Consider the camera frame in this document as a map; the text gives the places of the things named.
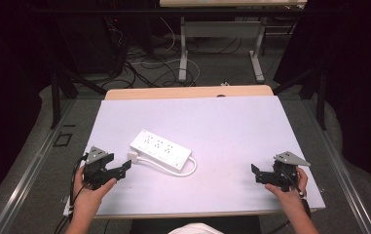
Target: white tabletop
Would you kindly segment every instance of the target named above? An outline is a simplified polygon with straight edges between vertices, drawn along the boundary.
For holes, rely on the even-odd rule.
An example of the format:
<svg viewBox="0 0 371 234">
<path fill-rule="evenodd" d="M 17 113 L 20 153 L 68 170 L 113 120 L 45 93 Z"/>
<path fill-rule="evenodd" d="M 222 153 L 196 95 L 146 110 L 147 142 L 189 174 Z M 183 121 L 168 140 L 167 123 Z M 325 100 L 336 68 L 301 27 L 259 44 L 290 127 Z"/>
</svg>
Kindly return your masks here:
<svg viewBox="0 0 371 234">
<path fill-rule="evenodd" d="M 168 175 L 133 164 L 104 197 L 96 217 L 136 218 L 281 212 L 278 200 L 255 182 L 250 164 L 271 172 L 273 156 L 304 158 L 277 97 L 201 97 L 104 100 L 86 151 L 94 145 L 127 161 L 130 143 L 145 129 L 192 150 L 197 170 Z M 184 172 L 192 168 L 189 162 Z M 308 168 L 311 209 L 325 208 Z"/>
<path fill-rule="evenodd" d="M 305 5 L 307 0 L 161 0 L 162 7 L 255 7 Z"/>
</svg>

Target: dark background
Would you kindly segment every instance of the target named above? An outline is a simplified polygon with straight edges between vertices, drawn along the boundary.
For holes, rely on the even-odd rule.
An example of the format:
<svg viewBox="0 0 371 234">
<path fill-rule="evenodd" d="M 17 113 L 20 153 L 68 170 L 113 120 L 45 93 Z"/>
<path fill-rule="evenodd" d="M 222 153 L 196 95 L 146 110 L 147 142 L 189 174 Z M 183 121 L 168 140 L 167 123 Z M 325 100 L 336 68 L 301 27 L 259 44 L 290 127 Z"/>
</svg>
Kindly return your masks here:
<svg viewBox="0 0 371 234">
<path fill-rule="evenodd" d="M 53 68 L 34 24 L 47 29 L 60 63 L 78 71 L 56 21 L 29 16 L 19 3 L 0 0 L 0 183 L 37 119 L 38 93 L 50 85 Z M 328 61 L 327 101 L 342 127 L 343 154 L 371 174 L 371 1 L 310 0 L 307 8 L 337 9 L 344 3 L 351 10 L 348 19 L 300 19 L 275 80 L 283 84 Z M 49 7 L 46 0 L 32 4 Z"/>
</svg>

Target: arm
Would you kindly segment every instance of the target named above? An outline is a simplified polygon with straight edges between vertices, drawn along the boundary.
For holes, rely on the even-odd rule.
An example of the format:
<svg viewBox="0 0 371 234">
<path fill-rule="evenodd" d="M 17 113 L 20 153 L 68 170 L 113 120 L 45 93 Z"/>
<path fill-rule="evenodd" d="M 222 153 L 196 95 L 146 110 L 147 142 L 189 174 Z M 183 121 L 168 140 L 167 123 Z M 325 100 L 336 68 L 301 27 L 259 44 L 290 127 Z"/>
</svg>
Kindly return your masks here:
<svg viewBox="0 0 371 234">
<path fill-rule="evenodd" d="M 301 191 L 306 193 L 306 185 L 307 185 L 307 175 L 306 173 L 297 168 L 297 172 L 299 175 L 298 186 Z M 266 184 L 265 188 L 270 190 L 276 197 L 279 199 L 279 202 L 282 205 L 282 209 L 285 212 L 285 215 L 288 217 L 289 221 L 291 222 L 295 233 L 297 234 L 314 234 L 318 233 L 316 230 L 313 222 L 307 216 L 306 211 L 304 210 L 303 203 L 301 202 L 300 196 L 298 195 L 297 190 L 293 189 L 289 192 L 282 192 L 279 188 L 271 185 Z"/>
<path fill-rule="evenodd" d="M 90 190 L 88 187 L 84 187 L 82 179 L 83 171 L 84 167 L 80 168 L 75 177 L 73 194 L 77 198 L 75 200 L 73 218 L 66 230 L 66 234 L 88 233 L 89 226 L 99 209 L 102 198 L 116 183 L 116 178 L 112 178 L 95 191 Z"/>
</svg>

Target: standing desk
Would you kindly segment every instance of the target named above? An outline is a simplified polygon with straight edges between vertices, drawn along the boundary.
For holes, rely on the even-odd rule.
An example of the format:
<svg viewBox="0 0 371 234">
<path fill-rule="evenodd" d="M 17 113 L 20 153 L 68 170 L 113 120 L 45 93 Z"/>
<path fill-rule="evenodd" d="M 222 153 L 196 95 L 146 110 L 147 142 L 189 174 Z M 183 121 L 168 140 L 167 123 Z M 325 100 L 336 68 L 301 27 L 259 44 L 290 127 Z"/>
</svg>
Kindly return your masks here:
<svg viewBox="0 0 371 234">
<path fill-rule="evenodd" d="M 162 7 L 169 8 L 213 8 L 213 7 L 268 7 L 305 5 L 307 0 L 161 0 Z M 188 51 L 187 37 L 251 37 L 256 38 L 254 50 L 249 52 L 256 81 L 264 83 L 264 75 L 258 55 L 264 36 L 266 18 L 260 21 L 186 21 L 181 18 L 181 60 L 179 81 L 186 80 Z"/>
<path fill-rule="evenodd" d="M 94 145 L 114 153 L 107 168 L 120 167 L 142 129 L 191 149 L 197 170 L 176 177 L 146 163 L 132 164 L 126 178 L 103 198 L 96 218 L 281 212 L 277 198 L 255 182 L 250 164 L 271 172 L 276 154 L 291 151 L 304 158 L 268 86 L 111 90 L 101 103 L 86 151 Z M 187 163 L 183 172 L 192 167 Z M 325 208 L 313 175 L 304 170 L 311 209 Z"/>
</svg>

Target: white power strip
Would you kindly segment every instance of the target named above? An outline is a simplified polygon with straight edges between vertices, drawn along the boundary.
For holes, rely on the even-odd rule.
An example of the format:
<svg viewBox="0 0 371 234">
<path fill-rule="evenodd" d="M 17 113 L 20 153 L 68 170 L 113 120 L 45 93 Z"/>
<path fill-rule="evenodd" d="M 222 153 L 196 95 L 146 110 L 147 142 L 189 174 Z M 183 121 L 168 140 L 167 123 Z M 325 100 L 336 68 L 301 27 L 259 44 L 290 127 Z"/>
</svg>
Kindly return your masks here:
<svg viewBox="0 0 371 234">
<path fill-rule="evenodd" d="M 147 155 L 155 163 L 162 164 L 177 173 L 182 171 L 185 162 L 191 156 L 190 149 L 146 130 L 142 130 L 139 133 L 130 144 L 130 147 L 141 154 Z"/>
</svg>

